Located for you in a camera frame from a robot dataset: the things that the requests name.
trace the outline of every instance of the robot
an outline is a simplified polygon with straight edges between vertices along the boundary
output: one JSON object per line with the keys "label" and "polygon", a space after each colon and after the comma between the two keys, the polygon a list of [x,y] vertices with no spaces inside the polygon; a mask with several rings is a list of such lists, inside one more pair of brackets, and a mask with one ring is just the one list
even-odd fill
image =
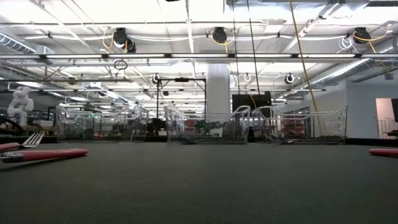
{"label": "robot", "polygon": [[26,126],[27,112],[31,112],[33,110],[34,104],[33,100],[28,97],[29,93],[29,87],[18,87],[17,91],[12,94],[14,99],[11,101],[7,109],[8,117],[11,118],[13,121],[16,121],[15,114],[18,114],[20,126]]}

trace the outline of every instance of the metal fork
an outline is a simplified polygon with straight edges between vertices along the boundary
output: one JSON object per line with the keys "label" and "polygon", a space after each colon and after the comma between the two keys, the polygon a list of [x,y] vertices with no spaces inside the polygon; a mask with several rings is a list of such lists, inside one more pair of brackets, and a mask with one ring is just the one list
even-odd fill
{"label": "metal fork", "polygon": [[0,152],[14,151],[14,150],[18,150],[18,149],[33,149],[33,148],[36,148],[40,144],[43,136],[44,136],[44,133],[39,132],[39,133],[34,133],[33,135],[31,135],[22,144],[19,144],[18,142],[0,144]]}

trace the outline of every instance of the pillar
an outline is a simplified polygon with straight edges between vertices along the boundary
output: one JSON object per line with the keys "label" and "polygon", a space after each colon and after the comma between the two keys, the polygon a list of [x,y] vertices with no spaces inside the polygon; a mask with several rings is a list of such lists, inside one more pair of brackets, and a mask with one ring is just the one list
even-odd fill
{"label": "pillar", "polygon": [[209,64],[206,78],[207,113],[230,113],[228,64]]}

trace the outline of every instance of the transparent acrylic barrier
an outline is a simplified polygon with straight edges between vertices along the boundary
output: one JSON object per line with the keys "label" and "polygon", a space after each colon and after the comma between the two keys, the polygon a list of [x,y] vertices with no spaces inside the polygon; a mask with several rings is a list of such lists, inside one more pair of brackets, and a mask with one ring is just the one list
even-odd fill
{"label": "transparent acrylic barrier", "polygon": [[252,111],[254,136],[263,143],[345,143],[347,109],[341,106],[334,111],[284,114],[263,106]]}
{"label": "transparent acrylic barrier", "polygon": [[57,107],[58,140],[143,141],[148,111],[128,106],[113,114],[71,111]]}
{"label": "transparent acrylic barrier", "polygon": [[174,144],[247,144],[250,107],[230,114],[190,114],[165,107],[167,142]]}

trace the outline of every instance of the wall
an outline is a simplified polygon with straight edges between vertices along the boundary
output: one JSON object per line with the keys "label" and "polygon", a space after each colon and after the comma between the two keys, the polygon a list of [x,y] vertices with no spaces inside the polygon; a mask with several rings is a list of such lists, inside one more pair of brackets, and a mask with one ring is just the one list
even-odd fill
{"label": "wall", "polygon": [[[314,92],[318,111],[331,111],[339,106],[347,105],[346,82],[339,82],[336,86],[327,86],[324,92]],[[304,100],[289,100],[287,105],[278,106],[281,112],[288,112],[305,107],[311,107],[311,112],[315,112],[311,94],[306,94]]]}
{"label": "wall", "polygon": [[348,137],[378,138],[376,98],[398,98],[398,82],[348,83]]}

